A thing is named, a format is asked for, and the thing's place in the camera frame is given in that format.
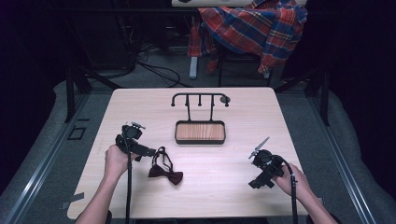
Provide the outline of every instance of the person's left hand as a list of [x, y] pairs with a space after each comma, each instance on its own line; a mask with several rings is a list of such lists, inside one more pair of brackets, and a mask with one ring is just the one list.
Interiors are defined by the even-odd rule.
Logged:
[[[131, 155], [133, 161], [137, 154]], [[106, 166], [105, 166], [105, 177], [113, 177], [120, 179], [121, 175], [127, 170], [128, 156], [123, 153], [116, 145], [110, 146], [106, 151]]]

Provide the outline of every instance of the person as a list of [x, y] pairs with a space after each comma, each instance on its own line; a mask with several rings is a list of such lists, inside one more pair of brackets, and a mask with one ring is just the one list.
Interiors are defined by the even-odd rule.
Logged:
[[[132, 154], [133, 161], [137, 154]], [[123, 153], [116, 145], [110, 146], [106, 151], [105, 173], [101, 183], [93, 195], [91, 201], [78, 216], [75, 223], [106, 223], [107, 212], [110, 206], [114, 190], [122, 174], [127, 170], [128, 156]], [[303, 205], [308, 215], [315, 224], [337, 223], [332, 215], [326, 210], [319, 198], [314, 194], [309, 186], [308, 180], [297, 166], [290, 164], [295, 174], [297, 200]], [[284, 175], [275, 176], [273, 180], [287, 194], [291, 195], [290, 173], [288, 167], [282, 167]]]

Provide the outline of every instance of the bow tie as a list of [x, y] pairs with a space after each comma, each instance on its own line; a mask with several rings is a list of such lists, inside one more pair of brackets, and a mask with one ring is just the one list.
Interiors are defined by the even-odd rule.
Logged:
[[166, 172], [161, 166], [154, 164], [149, 170], [148, 177], [166, 176], [174, 185], [183, 179], [183, 172]]
[[[165, 171], [161, 166], [157, 164], [157, 159], [160, 157], [160, 155], [163, 155], [163, 165], [168, 167], [169, 172]], [[170, 166], [165, 164], [165, 157], [171, 163]], [[157, 177], [162, 175], [168, 177], [169, 181], [171, 181], [174, 185], [177, 185], [183, 179], [183, 172], [173, 171], [173, 163], [171, 162], [168, 154], [165, 152], [165, 147], [160, 147], [152, 158], [152, 167], [149, 170], [148, 177]]]

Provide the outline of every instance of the light wood tabletop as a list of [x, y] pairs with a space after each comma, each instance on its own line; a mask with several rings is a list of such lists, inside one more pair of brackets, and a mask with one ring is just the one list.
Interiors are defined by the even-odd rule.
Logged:
[[[249, 5], [252, 0], [190, 0], [182, 2], [172, 0], [173, 7], [244, 7]], [[306, 0], [296, 0], [300, 6], [305, 6]]]
[[[186, 99], [180, 92], [219, 92], [230, 97], [226, 107], [215, 96], [213, 120], [225, 123], [222, 145], [178, 145], [176, 123], [187, 120]], [[190, 97], [191, 119], [209, 120], [210, 96]], [[115, 144], [121, 126], [135, 121], [146, 127], [140, 145], [165, 147], [175, 172], [184, 177], [173, 185], [166, 177], [148, 177], [151, 158], [133, 162], [131, 218], [163, 217], [270, 217], [291, 216], [291, 198], [277, 185], [253, 189], [248, 183], [262, 170], [248, 159], [267, 136], [263, 146], [272, 154], [301, 168], [286, 122], [274, 91], [270, 88], [174, 88], [115, 90], [94, 140], [91, 153], [78, 182], [76, 194], [84, 199], [70, 204], [67, 215], [77, 218], [95, 193], [103, 177], [105, 152]], [[110, 211], [115, 218], [125, 217], [127, 174], [115, 190]], [[298, 213], [305, 215], [297, 203]]]

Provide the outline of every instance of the plaid shirt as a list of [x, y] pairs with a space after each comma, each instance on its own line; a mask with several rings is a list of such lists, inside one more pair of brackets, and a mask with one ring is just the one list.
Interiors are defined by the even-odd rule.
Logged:
[[307, 11], [295, 0], [253, 0], [243, 8], [199, 8], [194, 18], [188, 55], [216, 54], [212, 38], [236, 53], [262, 58], [258, 71], [283, 65], [300, 41]]

